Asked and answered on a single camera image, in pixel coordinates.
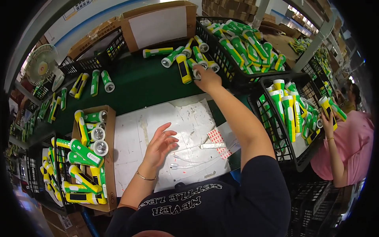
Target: gold bracelet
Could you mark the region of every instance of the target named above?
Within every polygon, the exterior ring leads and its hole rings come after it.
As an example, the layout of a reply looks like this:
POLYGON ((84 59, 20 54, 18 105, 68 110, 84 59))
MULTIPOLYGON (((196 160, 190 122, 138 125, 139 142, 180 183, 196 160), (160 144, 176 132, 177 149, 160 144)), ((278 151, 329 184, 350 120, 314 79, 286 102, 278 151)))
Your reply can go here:
POLYGON ((152 181, 152 180, 156 180, 156 179, 157 179, 157 175, 155 175, 155 178, 153 178, 153 179, 147 179, 147 178, 143 177, 142 175, 140 175, 138 171, 137 171, 137 174, 138 174, 141 178, 143 178, 144 180, 150 180, 150 181, 152 181))

